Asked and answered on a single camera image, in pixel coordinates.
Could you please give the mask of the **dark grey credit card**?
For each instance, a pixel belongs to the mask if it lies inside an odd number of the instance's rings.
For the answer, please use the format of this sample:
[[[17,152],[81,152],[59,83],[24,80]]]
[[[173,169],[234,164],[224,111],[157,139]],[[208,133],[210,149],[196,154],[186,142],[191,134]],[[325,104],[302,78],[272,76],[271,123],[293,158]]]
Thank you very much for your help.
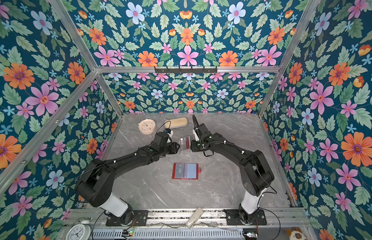
[[[185,164],[175,164],[174,178],[183,179],[185,177],[185,172],[186,172],[185,169],[186,169]]]

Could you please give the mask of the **red card holder wallet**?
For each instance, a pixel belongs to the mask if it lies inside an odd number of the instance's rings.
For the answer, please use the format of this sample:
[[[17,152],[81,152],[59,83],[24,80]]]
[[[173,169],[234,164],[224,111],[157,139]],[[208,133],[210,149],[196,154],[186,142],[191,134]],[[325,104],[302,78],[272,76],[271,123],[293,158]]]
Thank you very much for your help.
[[[175,179],[174,178],[175,164],[185,164],[186,165],[185,177],[183,179]],[[174,163],[172,179],[173,180],[198,180],[199,179],[199,174],[201,172],[202,172],[202,170],[199,167],[199,164],[196,164],[196,163]]]

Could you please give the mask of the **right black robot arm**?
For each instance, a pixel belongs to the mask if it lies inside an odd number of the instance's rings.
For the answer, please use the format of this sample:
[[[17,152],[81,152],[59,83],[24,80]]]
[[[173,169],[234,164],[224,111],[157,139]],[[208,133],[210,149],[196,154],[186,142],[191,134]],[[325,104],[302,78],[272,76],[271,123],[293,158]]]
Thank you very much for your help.
[[[192,141],[191,149],[194,153],[202,152],[205,157],[222,155],[240,169],[241,182],[246,192],[239,205],[239,218],[246,225],[252,223],[260,210],[262,197],[275,179],[265,155],[259,150],[245,150],[221,134],[212,134],[205,124],[198,122],[195,115],[193,124],[196,139]]]

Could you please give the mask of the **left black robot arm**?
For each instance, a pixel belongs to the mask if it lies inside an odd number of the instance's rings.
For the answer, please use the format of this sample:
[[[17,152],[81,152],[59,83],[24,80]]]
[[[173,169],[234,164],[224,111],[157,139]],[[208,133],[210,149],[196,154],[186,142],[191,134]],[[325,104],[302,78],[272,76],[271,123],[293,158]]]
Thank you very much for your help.
[[[133,221],[133,209],[113,193],[114,181],[138,167],[150,165],[167,155],[177,154],[180,145],[172,141],[172,134],[172,130],[167,128],[157,132],[149,145],[139,147],[133,153],[105,161],[91,161],[78,177],[76,193],[92,207],[103,209],[120,225],[130,225]]]

